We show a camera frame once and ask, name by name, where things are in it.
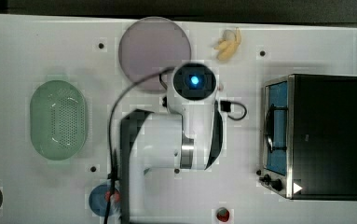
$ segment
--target round plate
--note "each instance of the round plate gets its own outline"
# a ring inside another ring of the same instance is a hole
[[[185,32],[173,21],[161,17],[135,22],[120,40],[120,66],[133,82],[190,59],[191,48]],[[158,77],[140,86],[147,91],[165,91]]]

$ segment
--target green colander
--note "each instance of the green colander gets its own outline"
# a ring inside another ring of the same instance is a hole
[[[85,144],[87,108],[82,93],[65,81],[40,86],[30,103],[31,141],[45,158],[62,161]]]

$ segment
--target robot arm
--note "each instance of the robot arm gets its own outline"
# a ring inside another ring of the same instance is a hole
[[[215,101],[216,86],[210,69],[187,63],[174,70],[168,85],[171,114],[135,110],[121,121],[122,223],[149,221],[144,218],[144,170],[205,170],[219,156],[223,129]]]

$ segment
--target oven window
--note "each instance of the oven window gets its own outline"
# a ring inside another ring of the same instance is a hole
[[[272,106],[284,108],[288,106],[288,84],[282,82],[268,87],[268,108]],[[286,175],[286,124],[287,110],[276,109],[274,113],[274,134],[272,152],[268,150],[267,169]]]

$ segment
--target white table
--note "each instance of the white table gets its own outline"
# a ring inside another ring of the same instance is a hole
[[[0,223],[102,221],[89,209],[88,197],[108,172],[106,121],[111,104],[130,84],[122,75],[117,48],[133,22],[0,15]],[[225,87],[221,94],[246,104],[249,113],[240,122],[226,121],[224,150],[210,171],[147,174],[145,200],[151,215],[217,223],[213,212],[225,206],[233,216],[229,223],[236,224],[357,223],[357,202],[286,201],[261,187],[254,174],[260,165],[262,84],[292,73],[357,76],[357,29],[177,23],[189,37],[192,58],[209,65]],[[242,44],[229,63],[219,63],[213,46],[225,29],[235,27],[241,29]],[[100,41],[105,49],[97,49]],[[66,75],[89,104],[88,141],[67,162],[47,161],[30,141],[30,99],[50,75]],[[117,121],[137,107],[165,111],[160,96],[132,91],[116,113]],[[89,171],[92,165],[98,172]]]

